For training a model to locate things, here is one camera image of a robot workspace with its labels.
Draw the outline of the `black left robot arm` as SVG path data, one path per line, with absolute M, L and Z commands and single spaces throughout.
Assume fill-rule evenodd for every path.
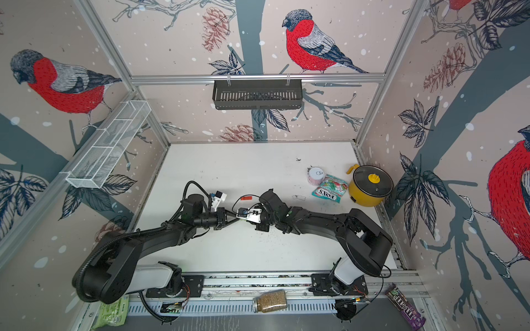
M 178 265 L 160 261 L 141 266 L 139 260 L 198 238 L 199 228 L 222 230 L 235 223 L 236 213 L 219 207 L 221 196 L 221 192 L 212 195 L 205 190 L 200 194 L 184 192 L 177 211 L 160 227 L 105 234 L 73 277 L 78 298 L 86 303 L 112 304 L 124 295 L 136 293 L 146 305 L 145 293 L 151 288 L 159 288 L 169 296 L 183 293 L 189 298 L 190 288 Z

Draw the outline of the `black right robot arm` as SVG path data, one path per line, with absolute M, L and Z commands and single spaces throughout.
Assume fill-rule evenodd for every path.
M 272 189 L 259 197 L 262 206 L 262 223 L 275 226 L 284 234 L 312 234 L 336 240 L 355 267 L 346 266 L 339 259 L 331 272 L 313 282 L 310 291 L 314 295 L 338 296 L 365 292 L 356 287 L 355 281 L 368 275 L 386 279 L 382 274 L 386 268 L 393 240 L 385 230 L 363 211 L 353 208 L 348 213 L 337 215 L 312 212 L 301 207 L 286 205 Z

